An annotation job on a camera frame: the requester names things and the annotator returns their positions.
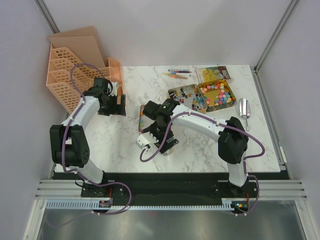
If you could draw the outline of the shiny metal scoop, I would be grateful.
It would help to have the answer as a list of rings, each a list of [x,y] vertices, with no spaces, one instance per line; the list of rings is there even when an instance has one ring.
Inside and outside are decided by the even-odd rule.
[[[249,101],[246,98],[241,98],[239,100],[239,114],[245,121],[246,130],[249,131],[250,127],[248,118],[251,116],[251,107]]]

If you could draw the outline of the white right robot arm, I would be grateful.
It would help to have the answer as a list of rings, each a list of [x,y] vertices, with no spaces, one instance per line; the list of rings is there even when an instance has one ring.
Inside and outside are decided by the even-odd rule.
[[[142,113],[153,121],[137,138],[137,144],[143,151],[154,144],[157,151],[164,154],[178,143],[171,129],[173,125],[191,129],[217,143],[218,156],[227,163],[230,193],[240,197],[247,191],[249,178],[244,158],[249,138],[238,118],[225,120],[210,117],[172,98],[162,104],[149,101]]]

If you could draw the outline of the peach plastic file organizer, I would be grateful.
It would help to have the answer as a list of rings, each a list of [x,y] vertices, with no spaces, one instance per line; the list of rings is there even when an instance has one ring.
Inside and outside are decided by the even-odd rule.
[[[55,33],[48,39],[46,86],[69,114],[77,107],[81,93],[93,86],[95,78],[101,77],[116,84],[115,105],[125,107],[121,64],[106,57],[94,26]]]

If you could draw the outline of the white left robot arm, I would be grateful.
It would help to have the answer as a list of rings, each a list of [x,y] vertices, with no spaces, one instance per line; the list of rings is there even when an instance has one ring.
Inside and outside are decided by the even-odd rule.
[[[92,185],[92,191],[99,197],[109,193],[110,185],[104,180],[104,171],[90,159],[85,129],[96,114],[126,116],[126,95],[119,95],[119,89],[118,82],[96,77],[93,86],[80,94],[79,103],[70,116],[49,130],[52,161],[61,165],[65,173],[79,175],[86,184]]]

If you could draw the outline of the gold tin of lollipops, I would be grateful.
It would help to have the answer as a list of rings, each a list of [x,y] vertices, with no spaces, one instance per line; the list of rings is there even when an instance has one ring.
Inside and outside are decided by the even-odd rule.
[[[197,84],[169,89],[168,97],[196,112],[202,114],[207,112],[207,102]]]

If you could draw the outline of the paperback book with yellow cover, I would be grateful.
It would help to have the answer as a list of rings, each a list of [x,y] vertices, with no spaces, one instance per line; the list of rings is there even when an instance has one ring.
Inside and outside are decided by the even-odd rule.
[[[201,83],[216,81],[216,80],[231,80],[232,77],[225,65],[211,66],[211,67],[198,67],[196,74]]]

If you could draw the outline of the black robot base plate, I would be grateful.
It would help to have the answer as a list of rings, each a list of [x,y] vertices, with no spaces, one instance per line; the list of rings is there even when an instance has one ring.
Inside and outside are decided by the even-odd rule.
[[[231,191],[227,173],[106,173],[111,186],[96,187],[84,183],[81,197],[107,198],[120,204],[209,204],[221,199],[254,199],[255,181],[248,181],[244,191]]]

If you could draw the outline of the orange highlighter pen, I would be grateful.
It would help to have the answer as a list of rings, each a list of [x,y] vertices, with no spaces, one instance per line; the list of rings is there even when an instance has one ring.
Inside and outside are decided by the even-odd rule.
[[[181,76],[181,75],[177,75],[177,74],[171,74],[171,75],[169,75],[169,77],[176,78],[176,79],[188,79],[187,76]]]

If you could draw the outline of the gold tin of star candies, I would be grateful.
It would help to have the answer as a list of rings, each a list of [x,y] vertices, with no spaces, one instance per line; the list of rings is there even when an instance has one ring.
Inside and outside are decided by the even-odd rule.
[[[237,101],[225,79],[203,82],[198,84],[198,87],[204,97],[208,113],[233,107]]]

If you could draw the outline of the pink tray of gummy candies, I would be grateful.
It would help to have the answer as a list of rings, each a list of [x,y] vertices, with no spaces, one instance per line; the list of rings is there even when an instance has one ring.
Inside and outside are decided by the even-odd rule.
[[[145,107],[144,104],[140,106],[140,113],[139,113],[139,120],[138,120],[138,132],[140,134],[145,128],[149,127],[151,124],[154,123],[153,120],[151,120],[150,118],[148,118],[143,114],[144,107]]]

